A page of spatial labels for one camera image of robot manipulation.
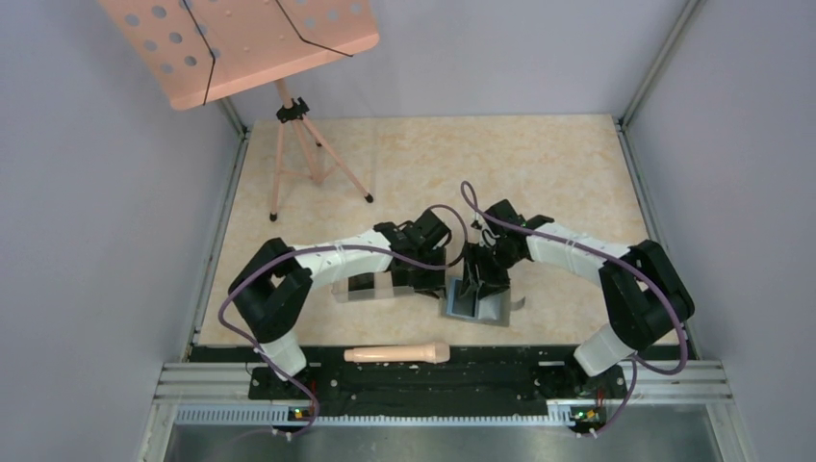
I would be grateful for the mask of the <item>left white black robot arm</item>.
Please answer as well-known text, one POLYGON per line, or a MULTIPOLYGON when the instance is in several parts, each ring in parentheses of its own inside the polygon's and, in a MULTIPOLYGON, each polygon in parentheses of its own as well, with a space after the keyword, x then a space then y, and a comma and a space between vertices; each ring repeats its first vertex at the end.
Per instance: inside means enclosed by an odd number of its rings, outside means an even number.
POLYGON ((307 389, 306 357, 293 329, 313 289, 359 276, 394 272, 420 291, 443 277, 450 228, 431 209, 402 223, 385 221, 356 236, 326 244, 261 245, 229 286, 226 303, 237 309, 249 337, 274 366, 272 386, 286 398, 307 389))

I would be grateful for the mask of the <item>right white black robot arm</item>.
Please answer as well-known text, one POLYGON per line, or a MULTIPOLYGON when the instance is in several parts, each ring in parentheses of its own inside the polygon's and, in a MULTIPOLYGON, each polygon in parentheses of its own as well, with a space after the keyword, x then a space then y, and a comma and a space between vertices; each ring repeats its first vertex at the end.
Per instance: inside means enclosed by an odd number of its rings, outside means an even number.
POLYGON ((553 218, 525 218, 508 200, 474 212, 474 227, 483 236, 466 252, 459 295, 481 300, 508 293, 509 270, 523 261, 556 266, 600 288, 607 322, 565 362, 564 382, 572 394, 590 396, 604 372, 671 332, 684 339, 694 302, 659 243, 604 242, 553 218))

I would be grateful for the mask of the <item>grey leather card holder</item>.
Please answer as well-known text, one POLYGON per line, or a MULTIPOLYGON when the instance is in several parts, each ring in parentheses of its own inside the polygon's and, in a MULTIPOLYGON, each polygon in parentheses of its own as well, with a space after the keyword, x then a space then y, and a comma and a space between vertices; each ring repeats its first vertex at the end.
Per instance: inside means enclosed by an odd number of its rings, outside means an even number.
POLYGON ((440 299, 440 316, 446 319, 508 327, 513 312, 521 310, 526 298, 512 298, 510 289, 477 299, 475 294, 461 295, 461 277, 450 277, 446 283, 446 296, 440 299))

